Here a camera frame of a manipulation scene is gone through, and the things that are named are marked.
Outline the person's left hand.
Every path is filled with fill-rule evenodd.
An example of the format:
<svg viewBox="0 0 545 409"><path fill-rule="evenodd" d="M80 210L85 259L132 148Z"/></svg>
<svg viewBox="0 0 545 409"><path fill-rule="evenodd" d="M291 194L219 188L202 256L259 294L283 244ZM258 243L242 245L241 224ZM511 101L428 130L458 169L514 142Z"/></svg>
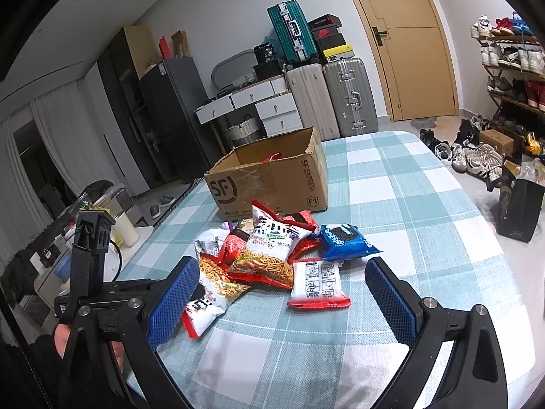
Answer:
<svg viewBox="0 0 545 409"><path fill-rule="evenodd" d="M71 327L65 324L58 324L53 332L53 339L55 341L54 344L56 346L56 351L61 358L63 358L65 355L70 332ZM111 345L114 350L114 356L117 362L117 366L119 370L123 372L125 360L125 351L123 345L120 342L111 342Z"/></svg>

